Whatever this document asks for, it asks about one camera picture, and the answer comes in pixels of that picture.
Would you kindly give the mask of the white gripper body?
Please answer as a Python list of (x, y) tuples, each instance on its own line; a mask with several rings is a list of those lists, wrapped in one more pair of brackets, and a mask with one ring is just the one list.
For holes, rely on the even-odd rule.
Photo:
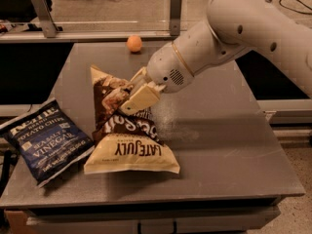
[(147, 74), (157, 85), (165, 85), (165, 93), (175, 93), (194, 79), (176, 45), (171, 42), (153, 54), (147, 64)]

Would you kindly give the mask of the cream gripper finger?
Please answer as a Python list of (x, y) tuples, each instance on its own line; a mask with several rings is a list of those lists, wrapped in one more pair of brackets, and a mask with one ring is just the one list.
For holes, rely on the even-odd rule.
[(129, 98), (119, 107), (119, 110), (126, 115), (136, 114), (157, 103), (165, 88), (165, 85), (156, 85), (154, 82), (144, 84), (130, 94)]
[(131, 84), (136, 88), (146, 83), (146, 67), (142, 67), (131, 79)]

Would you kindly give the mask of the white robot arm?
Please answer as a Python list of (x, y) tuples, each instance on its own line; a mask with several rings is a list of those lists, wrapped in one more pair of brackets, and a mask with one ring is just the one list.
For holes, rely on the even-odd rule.
[(205, 17), (164, 45), (132, 78), (120, 110), (132, 115), (188, 86), (204, 70), (254, 50), (312, 96), (312, 29), (266, 0), (209, 0)]

